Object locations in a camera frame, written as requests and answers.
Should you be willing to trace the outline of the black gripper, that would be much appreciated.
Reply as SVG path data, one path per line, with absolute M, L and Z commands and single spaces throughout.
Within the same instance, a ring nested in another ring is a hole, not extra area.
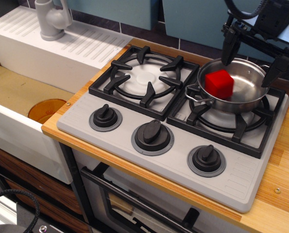
M 228 66 L 244 43 L 270 57 L 275 58 L 263 79 L 261 87 L 269 87 L 288 68 L 289 25 L 278 35 L 264 33 L 255 27 L 256 17 L 237 19 L 230 14 L 222 27 L 224 42 L 221 61 Z

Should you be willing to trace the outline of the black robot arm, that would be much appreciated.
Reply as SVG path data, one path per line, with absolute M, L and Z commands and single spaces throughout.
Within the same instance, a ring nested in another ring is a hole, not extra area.
M 269 87 L 289 71 L 289 0 L 262 0 L 252 13 L 239 10 L 232 0 L 225 3 L 229 17 L 222 28 L 222 63 L 231 64 L 241 43 L 267 54 L 274 61 L 261 86 Z

